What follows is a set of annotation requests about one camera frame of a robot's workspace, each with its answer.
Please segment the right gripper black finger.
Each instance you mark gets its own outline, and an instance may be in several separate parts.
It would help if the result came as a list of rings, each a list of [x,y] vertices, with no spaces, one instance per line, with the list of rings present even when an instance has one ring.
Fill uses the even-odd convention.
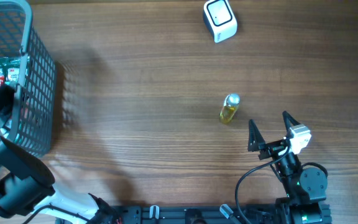
[[[297,128],[300,125],[300,123],[289,112],[284,111],[282,113],[282,116],[285,124],[285,129],[287,131],[289,131],[290,128]]]
[[[262,137],[253,119],[249,120],[249,140],[248,140],[247,150],[249,152],[265,150],[265,140]]]

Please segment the yellow oil bottle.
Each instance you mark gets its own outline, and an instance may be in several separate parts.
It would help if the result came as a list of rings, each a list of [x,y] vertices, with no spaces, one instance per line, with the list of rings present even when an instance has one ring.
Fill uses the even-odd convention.
[[[223,101],[223,107],[219,112],[219,120],[223,124],[228,124],[234,117],[241,102],[240,96],[236,93],[231,93]]]

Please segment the green 3M gloves package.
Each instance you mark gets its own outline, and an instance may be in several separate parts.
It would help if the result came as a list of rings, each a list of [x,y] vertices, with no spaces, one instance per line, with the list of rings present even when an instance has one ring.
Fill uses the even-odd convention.
[[[20,65],[20,57],[0,57],[0,87],[3,84],[18,82]]]

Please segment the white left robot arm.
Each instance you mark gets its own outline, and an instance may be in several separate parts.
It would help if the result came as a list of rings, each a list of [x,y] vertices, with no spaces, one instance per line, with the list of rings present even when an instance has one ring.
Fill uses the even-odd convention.
[[[103,199],[82,194],[56,183],[38,158],[6,139],[0,130],[0,217],[38,214],[57,223],[118,223],[119,215]]]

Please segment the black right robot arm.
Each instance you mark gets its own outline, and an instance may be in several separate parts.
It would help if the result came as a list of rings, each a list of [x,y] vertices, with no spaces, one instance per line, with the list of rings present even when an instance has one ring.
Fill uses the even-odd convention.
[[[267,143],[253,120],[249,121],[248,151],[271,159],[270,168],[286,192],[273,204],[248,205],[244,214],[256,223],[331,223],[326,200],[328,172],[315,162],[301,163],[298,155],[311,140],[311,131],[288,112],[282,113],[287,130],[283,139]]]

